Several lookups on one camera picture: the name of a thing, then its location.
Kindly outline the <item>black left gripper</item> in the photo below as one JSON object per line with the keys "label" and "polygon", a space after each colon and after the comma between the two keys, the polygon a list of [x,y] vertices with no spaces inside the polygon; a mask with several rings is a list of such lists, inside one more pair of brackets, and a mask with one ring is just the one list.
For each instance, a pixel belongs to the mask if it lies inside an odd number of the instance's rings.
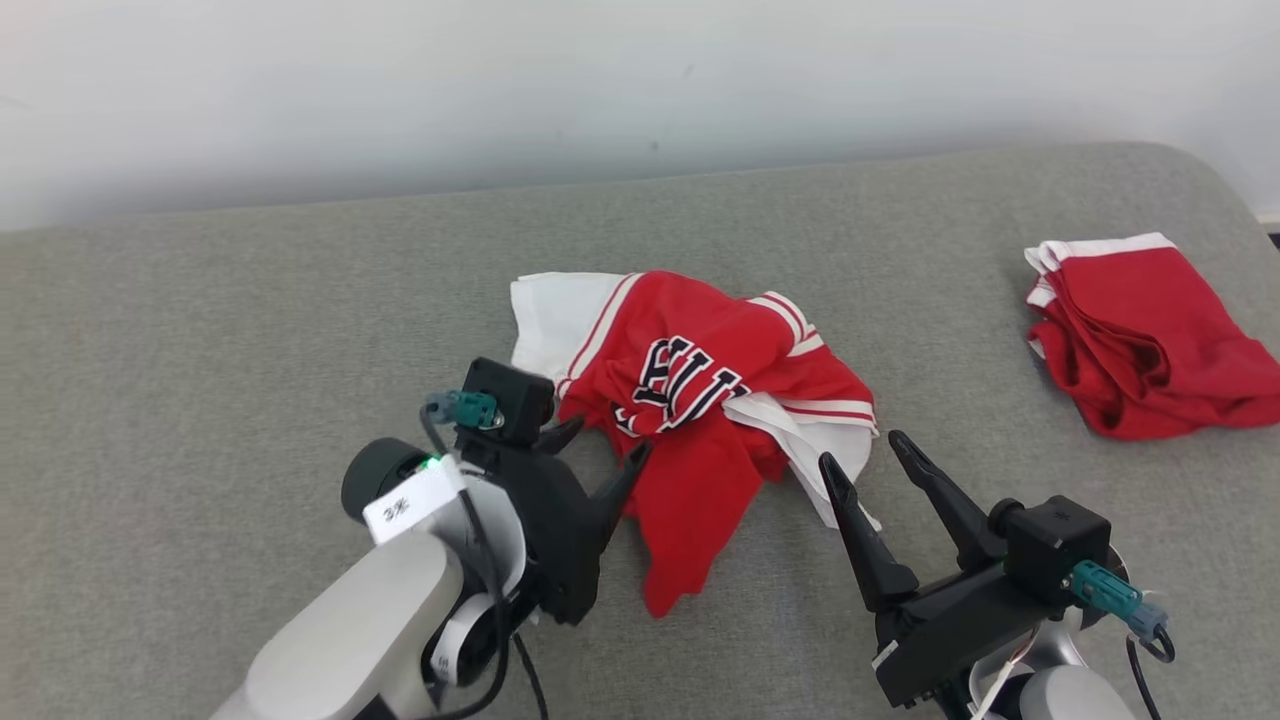
{"label": "black left gripper", "polygon": [[529,443],[457,430],[454,447],[513,626],[530,618],[576,625],[593,609],[602,553],[650,457],[653,442],[643,439],[590,495],[559,455],[584,427],[577,414],[536,430]]}

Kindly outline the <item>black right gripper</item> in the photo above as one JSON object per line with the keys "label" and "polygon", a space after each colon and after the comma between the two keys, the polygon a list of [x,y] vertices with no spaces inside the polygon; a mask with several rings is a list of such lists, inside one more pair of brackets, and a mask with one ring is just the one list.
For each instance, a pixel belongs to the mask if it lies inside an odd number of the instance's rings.
{"label": "black right gripper", "polygon": [[942,521],[959,569],[977,571],[922,591],[915,573],[896,561],[872,525],[836,456],[819,456],[820,477],[863,602],[876,614],[882,647],[874,674],[890,705],[911,707],[937,700],[946,711],[960,711],[966,703],[963,692],[969,671],[1000,651],[1015,650],[1034,629],[1039,639],[1024,657],[1029,667],[1039,671],[1076,664],[1076,647],[1065,623],[1073,602],[1065,591],[997,562],[1007,546],[989,530],[987,514],[905,432],[891,430],[888,442],[908,479],[925,493]]}

